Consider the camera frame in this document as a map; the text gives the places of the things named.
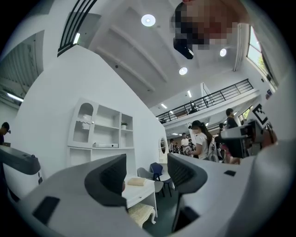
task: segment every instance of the black hair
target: black hair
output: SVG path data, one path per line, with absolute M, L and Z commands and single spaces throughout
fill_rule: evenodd
M 226 110 L 227 117 L 233 112 L 233 109 L 229 108 Z
M 6 130 L 8 131 L 9 130 L 9 123 L 8 122 L 4 122 L 2 124 L 2 128 L 6 128 Z
M 207 126 L 198 120 L 193 121 L 191 125 L 192 129 L 200 128 L 202 133 L 207 136 L 208 145 L 212 142 L 213 136 L 209 133 Z

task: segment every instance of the gray chair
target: gray chair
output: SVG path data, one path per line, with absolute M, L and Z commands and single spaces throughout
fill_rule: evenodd
M 153 173 L 145 170 L 144 168 L 139 168 L 137 170 L 138 176 L 141 178 L 146 178 L 149 180 L 155 180 Z M 158 193 L 160 190 L 162 191 L 162 195 L 165 196 L 165 193 L 163 192 L 163 182 L 160 181 L 154 181 L 154 187 L 155 187 L 155 192 Z

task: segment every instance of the recessed ceiling light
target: recessed ceiling light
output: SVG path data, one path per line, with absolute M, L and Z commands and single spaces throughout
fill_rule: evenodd
M 154 16 L 147 14 L 142 16 L 141 22 L 144 26 L 153 26 L 156 20 Z
M 220 56 L 224 57 L 226 55 L 226 53 L 227 53 L 226 49 L 221 49 Z
M 74 39 L 73 44 L 77 44 L 77 42 L 78 42 L 78 40 L 79 40 L 79 37 L 80 37 L 80 34 L 77 33 L 76 36 L 75 36 L 75 39 Z
M 187 68 L 183 67 L 179 70 L 180 75 L 185 75 L 187 73 Z

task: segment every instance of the black hat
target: black hat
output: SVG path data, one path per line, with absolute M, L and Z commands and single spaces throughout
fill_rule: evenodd
M 195 120 L 192 122 L 192 124 L 188 127 L 188 129 L 193 129 L 193 128 L 196 128 L 196 127 L 203 127 L 204 123 L 201 123 L 200 121 L 198 120 Z
M 3 128 L 6 128 L 6 130 L 8 131 L 8 130 L 9 130 L 9 123 L 8 123 L 8 122 L 4 122 L 4 123 L 2 124 L 2 127 L 3 127 Z

